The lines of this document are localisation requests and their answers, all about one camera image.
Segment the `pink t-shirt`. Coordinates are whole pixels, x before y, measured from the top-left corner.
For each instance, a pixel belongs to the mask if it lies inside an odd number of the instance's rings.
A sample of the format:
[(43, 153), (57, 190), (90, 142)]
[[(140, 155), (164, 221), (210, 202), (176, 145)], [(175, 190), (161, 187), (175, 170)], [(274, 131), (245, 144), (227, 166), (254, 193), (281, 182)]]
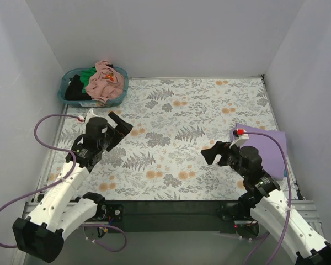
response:
[(96, 73), (89, 79), (86, 92), (91, 99), (106, 103), (121, 96), (124, 91), (124, 77), (108, 61), (95, 64)]

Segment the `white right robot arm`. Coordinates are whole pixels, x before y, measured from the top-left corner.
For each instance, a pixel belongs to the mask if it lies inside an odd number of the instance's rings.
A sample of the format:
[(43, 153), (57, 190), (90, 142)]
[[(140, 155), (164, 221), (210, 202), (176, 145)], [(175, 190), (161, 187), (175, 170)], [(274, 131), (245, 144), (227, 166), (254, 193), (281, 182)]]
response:
[(236, 211), (262, 225), (296, 264), (331, 264), (331, 243), (308, 224), (263, 170), (255, 147), (218, 141), (201, 154), (209, 165), (220, 156), (219, 166), (229, 166), (244, 178), (246, 193), (239, 197)]

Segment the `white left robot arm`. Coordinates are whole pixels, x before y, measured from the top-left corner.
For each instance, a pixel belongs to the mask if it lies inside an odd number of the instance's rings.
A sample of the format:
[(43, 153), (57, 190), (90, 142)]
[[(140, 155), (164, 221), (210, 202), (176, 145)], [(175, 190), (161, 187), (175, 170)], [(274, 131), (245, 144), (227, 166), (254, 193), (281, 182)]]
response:
[(17, 247), (40, 260), (51, 263), (60, 254), (66, 238), (88, 219), (102, 220), (106, 216), (104, 197), (89, 193), (78, 203), (66, 209), (72, 196), (90, 175), (104, 152), (111, 151), (132, 130), (114, 112), (109, 118), (116, 124), (89, 110), (79, 119), (85, 131), (78, 136), (68, 151), (60, 176), (51, 184), (42, 201), (26, 218), (17, 218), (13, 233)]

